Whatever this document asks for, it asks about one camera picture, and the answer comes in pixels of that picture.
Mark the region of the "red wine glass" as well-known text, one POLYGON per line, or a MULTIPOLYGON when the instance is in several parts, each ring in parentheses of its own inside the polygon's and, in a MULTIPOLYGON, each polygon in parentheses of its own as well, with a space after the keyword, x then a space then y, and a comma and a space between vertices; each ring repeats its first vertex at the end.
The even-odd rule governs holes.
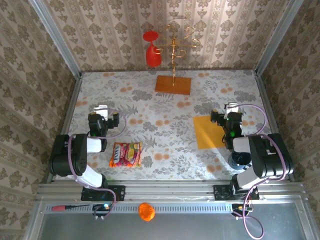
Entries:
POLYGON ((143 34, 143 39, 149 42, 149 47, 146 51, 146 64, 155 68, 162 63, 161 53, 158 48, 154 45, 154 41, 159 38, 159 34, 156 31, 147 31, 143 34))

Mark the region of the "grey metal sheet panel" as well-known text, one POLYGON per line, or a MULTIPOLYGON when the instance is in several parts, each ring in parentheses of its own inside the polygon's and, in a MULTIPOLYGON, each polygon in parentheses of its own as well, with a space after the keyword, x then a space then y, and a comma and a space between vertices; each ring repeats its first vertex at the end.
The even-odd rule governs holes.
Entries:
POLYGON ((38 240, 252 240, 241 221, 227 214, 48 214, 38 240))

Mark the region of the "orange mesh ball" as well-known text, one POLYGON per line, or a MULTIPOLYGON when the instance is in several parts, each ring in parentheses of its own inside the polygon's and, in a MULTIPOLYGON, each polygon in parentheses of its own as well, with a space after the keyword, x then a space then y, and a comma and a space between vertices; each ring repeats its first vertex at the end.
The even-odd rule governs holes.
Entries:
POLYGON ((156 211, 149 203, 143 202, 138 207, 138 214, 142 220, 150 222, 155 217, 156 211))

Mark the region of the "dark blue cup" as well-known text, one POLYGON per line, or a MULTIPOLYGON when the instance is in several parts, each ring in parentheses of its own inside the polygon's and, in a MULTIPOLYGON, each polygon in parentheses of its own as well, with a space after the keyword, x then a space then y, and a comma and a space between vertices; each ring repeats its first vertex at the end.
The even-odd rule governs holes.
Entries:
POLYGON ((248 152, 232 151, 228 157, 228 164, 234 170, 246 170, 251 166, 251 154, 248 152))

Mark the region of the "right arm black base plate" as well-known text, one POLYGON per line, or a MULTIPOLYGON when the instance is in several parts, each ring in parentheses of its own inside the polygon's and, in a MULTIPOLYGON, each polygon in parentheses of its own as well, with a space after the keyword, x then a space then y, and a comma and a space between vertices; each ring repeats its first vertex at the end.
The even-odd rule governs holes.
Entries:
POLYGON ((235 186, 227 184, 216 184, 213 186, 214 199, 216 201, 244 200, 248 191, 248 189, 237 189, 235 186))

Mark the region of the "wide aluminium base rail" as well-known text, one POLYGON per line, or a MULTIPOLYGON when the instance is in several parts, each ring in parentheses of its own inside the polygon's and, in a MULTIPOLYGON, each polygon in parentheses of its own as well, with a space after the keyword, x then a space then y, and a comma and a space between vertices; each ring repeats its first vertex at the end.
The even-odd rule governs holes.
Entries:
MULTIPOLYGON (((126 202, 213 202, 214 185, 228 185, 228 180, 110 180, 110 185, 125 186, 126 202)), ((41 183, 36 200, 46 202, 79 202, 82 187, 71 180, 55 180, 41 183)), ((287 200, 297 196, 307 200, 303 185, 299 182, 272 181, 258 187, 261 200, 287 200)))

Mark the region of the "colourful candy bag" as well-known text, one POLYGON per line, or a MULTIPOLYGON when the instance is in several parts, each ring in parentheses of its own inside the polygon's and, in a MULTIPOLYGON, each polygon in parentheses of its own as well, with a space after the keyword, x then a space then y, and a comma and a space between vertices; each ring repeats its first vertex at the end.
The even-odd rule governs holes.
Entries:
POLYGON ((109 167, 140 167, 142 142, 115 142, 109 167))

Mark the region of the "aluminium side rail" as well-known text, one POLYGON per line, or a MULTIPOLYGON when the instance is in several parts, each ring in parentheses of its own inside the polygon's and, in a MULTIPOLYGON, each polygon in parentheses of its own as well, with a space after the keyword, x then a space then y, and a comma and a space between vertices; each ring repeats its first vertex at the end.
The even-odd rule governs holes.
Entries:
POLYGON ((270 154, 263 159, 267 170, 265 178, 269 181, 282 181, 286 175, 293 173, 293 161, 279 133, 262 78, 255 75, 255 79, 264 107, 265 120, 268 121, 271 130, 271 134, 268 135, 259 132, 263 142, 266 143, 266 148, 270 150, 270 154))
POLYGON ((73 117, 73 114, 74 114, 74 111, 76 108, 77 99, 80 94, 81 86, 83 83, 83 75, 84 75, 84 73, 80 72, 79 79, 77 79, 75 81, 72 95, 69 99, 69 102, 67 103, 67 111, 64 116, 63 125, 62 125, 61 131, 60 131, 60 134, 62 134, 62 135, 69 133, 72 117, 73 117))

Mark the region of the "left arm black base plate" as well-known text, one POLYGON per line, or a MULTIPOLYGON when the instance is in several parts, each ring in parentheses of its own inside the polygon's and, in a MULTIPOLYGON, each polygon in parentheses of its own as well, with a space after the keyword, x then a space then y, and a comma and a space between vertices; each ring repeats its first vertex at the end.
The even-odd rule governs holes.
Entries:
MULTIPOLYGON (((115 193, 117 202, 125 200, 126 187, 124 185, 109 185, 108 188, 115 193)), ((80 199, 81 201, 112 202, 114 196, 109 191, 99 191, 83 187, 80 199)))

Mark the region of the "gold glass rack stand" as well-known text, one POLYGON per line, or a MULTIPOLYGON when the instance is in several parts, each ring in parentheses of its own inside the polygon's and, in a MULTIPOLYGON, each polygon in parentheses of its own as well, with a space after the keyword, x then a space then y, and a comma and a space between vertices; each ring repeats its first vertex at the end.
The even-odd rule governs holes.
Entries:
POLYGON ((170 32, 171 30, 172 38, 167 39, 166 44, 155 46, 155 49, 152 50, 156 55, 161 56, 165 48, 170 47, 171 49, 172 76, 159 75, 155 84, 155 92, 188 96, 191 93, 192 79, 190 77, 176 76, 177 65, 175 59, 181 59, 187 54, 185 48, 197 48, 201 42, 197 38, 192 38, 191 44, 183 43, 184 40, 188 40, 195 32, 193 27, 188 26, 186 28, 186 36, 182 39, 176 37, 176 33, 178 32, 177 28, 172 24, 168 24, 165 27, 165 31, 170 32))

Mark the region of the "aluminium corner post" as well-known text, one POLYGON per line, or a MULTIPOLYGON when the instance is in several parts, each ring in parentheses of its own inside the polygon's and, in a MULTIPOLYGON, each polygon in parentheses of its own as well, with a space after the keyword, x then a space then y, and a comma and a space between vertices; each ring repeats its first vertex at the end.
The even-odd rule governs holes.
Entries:
POLYGON ((257 76, 261 76, 268 66, 272 56, 274 55, 279 44, 284 38, 303 2, 304 0, 289 0, 284 13, 282 14, 277 26, 275 27, 275 30, 268 44, 266 45, 259 62, 257 63, 257 66, 255 68, 255 73, 257 76))
POLYGON ((59 53, 63 57, 65 63, 67 64, 69 70, 78 81, 81 78, 82 71, 80 70, 75 58, 73 57, 71 49, 68 47, 66 41, 63 38, 62 31, 59 30, 57 24, 55 23, 52 14, 46 7, 43 0, 29 0, 30 4, 34 8, 39 19, 43 23, 46 31, 53 40, 55 46, 57 47, 59 53))

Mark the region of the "small circuit board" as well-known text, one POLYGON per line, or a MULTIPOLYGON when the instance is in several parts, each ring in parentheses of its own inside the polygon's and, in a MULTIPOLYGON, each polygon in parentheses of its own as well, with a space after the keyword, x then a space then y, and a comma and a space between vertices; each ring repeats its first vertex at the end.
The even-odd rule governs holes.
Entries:
POLYGON ((95 220, 104 220, 110 213, 111 206, 108 203, 94 204, 92 206, 92 215, 95 220))
POLYGON ((244 216, 248 217, 249 213, 252 213, 254 210, 254 207, 252 204, 247 204, 245 207, 242 204, 232 204, 232 211, 231 215, 235 217, 236 220, 243 218, 243 212, 244 216))

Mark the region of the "red handled screwdriver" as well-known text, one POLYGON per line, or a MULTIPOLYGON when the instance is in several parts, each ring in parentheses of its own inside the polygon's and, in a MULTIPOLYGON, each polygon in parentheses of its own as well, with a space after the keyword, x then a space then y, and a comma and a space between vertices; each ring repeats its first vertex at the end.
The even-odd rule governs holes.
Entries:
POLYGON ((64 212, 64 211, 67 211, 67 210, 72 210, 74 208, 87 207, 87 206, 89 206, 89 204, 83 204, 83 205, 56 205, 56 206, 53 206, 51 208, 51 210, 53 212, 64 212))

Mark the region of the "floral tablecloth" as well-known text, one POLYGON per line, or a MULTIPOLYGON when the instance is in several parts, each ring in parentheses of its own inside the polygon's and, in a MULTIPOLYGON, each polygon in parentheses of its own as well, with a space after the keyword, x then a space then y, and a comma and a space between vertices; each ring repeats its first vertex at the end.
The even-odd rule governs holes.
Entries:
POLYGON ((191 78, 190 95, 155 92, 158 76, 170 71, 86 72, 69 134, 89 131, 88 115, 98 105, 121 113, 120 124, 108 131, 102 153, 90 153, 88 165, 109 180, 229 180, 235 170, 223 148, 198 149, 193 117, 222 113, 227 103, 240 105, 242 131, 263 129, 264 106, 253 70, 180 70, 191 78), (141 165, 109 167, 115 142, 142 142, 141 165))

